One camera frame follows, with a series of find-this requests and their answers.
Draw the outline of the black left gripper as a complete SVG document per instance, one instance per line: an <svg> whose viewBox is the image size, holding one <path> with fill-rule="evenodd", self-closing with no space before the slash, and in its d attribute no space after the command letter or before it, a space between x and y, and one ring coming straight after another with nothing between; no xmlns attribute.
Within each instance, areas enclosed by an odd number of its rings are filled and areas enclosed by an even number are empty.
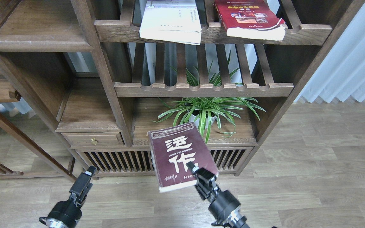
<svg viewBox="0 0 365 228"><path fill-rule="evenodd" d="M59 201L47 217L39 217L39 222L49 228L75 228L82 217L82 211L77 206L83 205L93 186L90 181L96 171L96 167L90 166L87 171L80 173L69 190L71 200Z"/></svg>

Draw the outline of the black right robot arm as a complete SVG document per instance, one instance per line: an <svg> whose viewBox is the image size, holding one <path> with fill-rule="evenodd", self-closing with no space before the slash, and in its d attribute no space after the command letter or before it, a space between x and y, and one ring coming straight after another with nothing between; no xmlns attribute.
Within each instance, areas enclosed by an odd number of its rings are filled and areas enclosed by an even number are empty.
<svg viewBox="0 0 365 228"><path fill-rule="evenodd" d="M208 210L216 219L212 226L249 228L246 224L247 218L240 213L241 203L229 190L221 191L216 183L215 174L205 168L199 168L191 161L186 166L197 179L195 188L201 199L210 202Z"/></svg>

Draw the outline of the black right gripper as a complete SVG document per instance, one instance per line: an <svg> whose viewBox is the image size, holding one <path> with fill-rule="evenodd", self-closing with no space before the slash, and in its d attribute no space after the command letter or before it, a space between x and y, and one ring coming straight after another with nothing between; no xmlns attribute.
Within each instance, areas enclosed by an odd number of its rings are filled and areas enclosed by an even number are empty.
<svg viewBox="0 0 365 228"><path fill-rule="evenodd" d="M202 200L213 201L208 209L216 221L212 225L242 225L241 203L228 190L220 191L215 174L205 168L199 168L193 162L186 164L197 179L195 188Z"/></svg>

